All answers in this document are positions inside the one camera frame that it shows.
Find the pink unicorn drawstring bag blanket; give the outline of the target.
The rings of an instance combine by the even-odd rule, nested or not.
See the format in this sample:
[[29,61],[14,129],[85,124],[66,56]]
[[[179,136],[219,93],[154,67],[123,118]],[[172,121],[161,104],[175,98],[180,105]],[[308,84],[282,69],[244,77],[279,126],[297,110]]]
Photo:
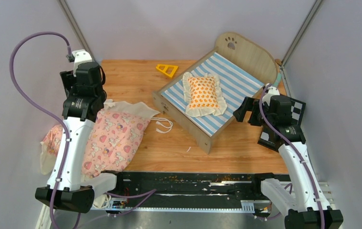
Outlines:
[[154,120],[162,134],[169,132],[173,122],[157,118],[158,111],[143,102],[113,102],[108,100],[98,112],[89,135],[81,164],[83,179],[98,176],[102,171],[123,171],[131,162],[142,142],[148,124]]

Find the wooden striped pet bed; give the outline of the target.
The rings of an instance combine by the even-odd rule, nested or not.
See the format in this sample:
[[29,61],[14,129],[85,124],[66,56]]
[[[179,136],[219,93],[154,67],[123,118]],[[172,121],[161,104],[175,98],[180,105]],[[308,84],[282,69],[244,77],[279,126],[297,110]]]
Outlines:
[[264,48],[235,32],[219,35],[214,48],[158,91],[154,105],[188,131],[209,153],[246,97],[256,97],[278,77]]

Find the orange duck print pillow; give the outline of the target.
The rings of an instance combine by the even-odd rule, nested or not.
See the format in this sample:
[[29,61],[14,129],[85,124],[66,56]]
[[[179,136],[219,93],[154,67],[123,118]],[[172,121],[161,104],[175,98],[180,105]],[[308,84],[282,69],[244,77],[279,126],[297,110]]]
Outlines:
[[204,76],[193,76],[187,72],[182,77],[186,115],[202,117],[206,115],[220,116],[227,109],[218,75],[206,73]]

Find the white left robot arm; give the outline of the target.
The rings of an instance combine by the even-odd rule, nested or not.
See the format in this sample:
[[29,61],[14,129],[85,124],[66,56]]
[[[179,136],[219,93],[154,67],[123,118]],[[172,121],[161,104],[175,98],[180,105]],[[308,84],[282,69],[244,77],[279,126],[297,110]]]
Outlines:
[[87,141],[107,97],[106,77],[97,62],[81,63],[60,76],[66,92],[61,146],[51,176],[46,186],[36,189],[35,198],[51,209],[87,213],[96,197],[105,192],[119,197],[125,191],[125,184],[113,173],[88,182],[81,179]]

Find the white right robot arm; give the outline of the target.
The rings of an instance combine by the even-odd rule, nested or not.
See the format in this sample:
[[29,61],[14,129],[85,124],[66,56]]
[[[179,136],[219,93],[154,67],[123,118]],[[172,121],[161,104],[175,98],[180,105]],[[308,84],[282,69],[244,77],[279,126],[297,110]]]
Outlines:
[[251,112],[248,123],[261,126],[282,156],[291,180],[290,195],[272,173],[256,174],[251,186],[257,199],[269,198],[284,217],[287,229],[338,229],[343,223],[340,210],[332,209],[317,182],[309,161],[306,139],[300,128],[305,103],[286,95],[273,95],[269,101],[246,97],[234,111],[238,122]]

